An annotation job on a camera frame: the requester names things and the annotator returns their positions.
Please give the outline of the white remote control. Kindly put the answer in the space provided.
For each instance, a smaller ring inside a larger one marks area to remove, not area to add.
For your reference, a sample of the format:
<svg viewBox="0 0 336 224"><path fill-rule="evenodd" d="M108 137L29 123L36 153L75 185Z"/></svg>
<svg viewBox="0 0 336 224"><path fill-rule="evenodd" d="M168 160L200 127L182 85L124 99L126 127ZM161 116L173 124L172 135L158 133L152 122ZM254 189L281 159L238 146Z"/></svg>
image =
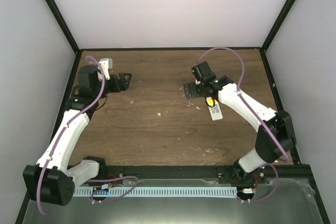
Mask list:
<svg viewBox="0 0 336 224"><path fill-rule="evenodd" d="M206 104L213 121L219 121L223 119L223 114L217 100L208 97L206 98Z"/></svg>

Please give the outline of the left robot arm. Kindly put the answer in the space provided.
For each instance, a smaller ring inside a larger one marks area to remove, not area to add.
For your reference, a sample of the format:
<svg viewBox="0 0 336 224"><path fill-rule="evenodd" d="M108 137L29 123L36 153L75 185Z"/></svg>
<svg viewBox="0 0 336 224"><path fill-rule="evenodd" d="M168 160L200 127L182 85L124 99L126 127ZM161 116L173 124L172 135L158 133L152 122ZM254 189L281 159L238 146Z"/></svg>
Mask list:
<svg viewBox="0 0 336 224"><path fill-rule="evenodd" d="M110 74L104 66L86 65L79 69L78 84L53 140L36 164L27 165L23 171L31 200L65 206L82 184L90 180L102 184L106 180L104 158L87 156L72 168L68 164L80 135L99 107L99 100L109 93L126 91L131 78L130 73Z"/></svg>

